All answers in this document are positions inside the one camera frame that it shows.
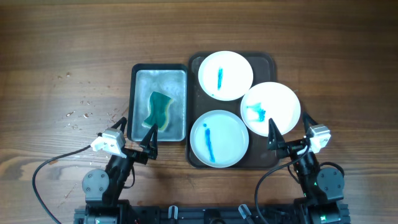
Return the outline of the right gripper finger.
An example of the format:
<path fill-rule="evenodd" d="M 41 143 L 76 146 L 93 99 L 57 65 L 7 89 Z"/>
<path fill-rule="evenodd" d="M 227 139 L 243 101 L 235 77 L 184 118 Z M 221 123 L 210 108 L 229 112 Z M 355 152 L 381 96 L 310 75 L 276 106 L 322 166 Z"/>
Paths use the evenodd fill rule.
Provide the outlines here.
<path fill-rule="evenodd" d="M 269 134 L 268 134 L 268 150 L 282 149 L 285 145 L 285 140 L 280 133 L 277 125 L 272 118 L 269 119 Z"/>
<path fill-rule="evenodd" d="M 303 112 L 302 121 L 304 126 L 305 134 L 308 136 L 313 136 L 313 131 L 310 129 L 312 126 L 318 125 L 318 123 L 307 113 Z"/>

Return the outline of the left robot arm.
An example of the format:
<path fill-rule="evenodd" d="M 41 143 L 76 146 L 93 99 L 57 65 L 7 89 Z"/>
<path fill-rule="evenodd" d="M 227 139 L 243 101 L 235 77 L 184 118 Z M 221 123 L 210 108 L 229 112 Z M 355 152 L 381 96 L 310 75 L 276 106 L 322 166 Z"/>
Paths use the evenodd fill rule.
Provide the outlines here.
<path fill-rule="evenodd" d="M 74 223 L 140 223 L 140 215 L 134 211 L 128 200 L 121 200 L 122 190 L 131 188 L 126 185 L 127 178 L 135 175 L 134 164 L 147 164 L 158 155 L 158 125 L 154 124 L 140 147 L 142 151 L 126 149 L 124 130 L 125 117 L 112 127 L 99 133 L 90 144 L 94 151 L 106 151 L 111 154 L 104 169 L 89 171 L 82 180 L 86 206 L 75 210 Z"/>

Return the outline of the white stained plate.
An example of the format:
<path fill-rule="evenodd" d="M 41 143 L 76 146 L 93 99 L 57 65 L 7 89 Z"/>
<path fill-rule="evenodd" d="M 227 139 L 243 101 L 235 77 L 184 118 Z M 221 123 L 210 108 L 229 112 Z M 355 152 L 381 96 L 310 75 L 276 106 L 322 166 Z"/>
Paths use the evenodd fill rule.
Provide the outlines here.
<path fill-rule="evenodd" d="M 236 100 L 250 89 L 254 73 L 249 62 L 240 54 L 219 51 L 207 56 L 198 70 L 203 91 L 216 100 Z"/>
<path fill-rule="evenodd" d="M 245 155 L 249 145 L 246 125 L 234 113 L 213 110 L 201 115 L 190 131 L 194 155 L 207 166 L 230 167 Z"/>
<path fill-rule="evenodd" d="M 291 131 L 298 123 L 301 106 L 297 95 L 277 82 L 259 83 L 243 96 L 240 106 L 245 125 L 254 133 L 267 137 L 272 119 L 281 134 Z"/>

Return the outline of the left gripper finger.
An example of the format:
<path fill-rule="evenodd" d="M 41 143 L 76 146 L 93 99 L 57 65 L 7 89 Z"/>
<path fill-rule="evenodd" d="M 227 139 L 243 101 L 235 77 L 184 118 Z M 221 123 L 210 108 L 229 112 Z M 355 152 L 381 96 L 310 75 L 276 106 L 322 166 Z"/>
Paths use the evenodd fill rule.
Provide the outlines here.
<path fill-rule="evenodd" d="M 154 124 L 150 128 L 148 133 L 144 136 L 143 140 L 139 145 L 142 148 L 141 157 L 145 160 L 157 159 L 158 156 L 157 133 L 158 133 L 158 125 Z"/>
<path fill-rule="evenodd" d="M 115 124 L 113 124 L 111 126 L 111 129 L 117 129 L 117 130 L 121 131 L 122 133 L 124 133 L 126 125 L 127 125 L 127 118 L 122 117 Z"/>

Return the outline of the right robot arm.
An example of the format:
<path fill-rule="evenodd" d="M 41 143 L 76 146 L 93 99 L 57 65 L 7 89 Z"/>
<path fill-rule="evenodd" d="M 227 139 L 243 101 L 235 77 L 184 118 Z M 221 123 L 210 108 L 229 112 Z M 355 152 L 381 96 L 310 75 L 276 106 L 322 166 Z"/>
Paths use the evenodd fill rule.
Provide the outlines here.
<path fill-rule="evenodd" d="M 300 223 L 350 223 L 344 199 L 345 172 L 333 162 L 318 162 L 320 152 L 331 138 L 330 130 L 317 123 L 307 113 L 302 116 L 305 135 L 302 139 L 285 141 L 273 119 L 269 119 L 267 148 L 279 159 L 290 158 L 287 165 L 303 191 L 303 197 L 294 200 L 295 214 Z"/>

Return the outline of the green yellow sponge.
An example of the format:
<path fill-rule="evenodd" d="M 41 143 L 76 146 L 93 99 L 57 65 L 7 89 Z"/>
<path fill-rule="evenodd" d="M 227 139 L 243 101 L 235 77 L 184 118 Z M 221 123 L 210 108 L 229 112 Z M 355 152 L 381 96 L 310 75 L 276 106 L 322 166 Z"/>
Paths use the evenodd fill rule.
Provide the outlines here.
<path fill-rule="evenodd" d="M 149 98 L 149 115 L 143 121 L 142 125 L 151 128 L 157 125 L 159 131 L 164 131 L 169 123 L 169 108 L 174 100 L 157 91 L 153 91 Z"/>

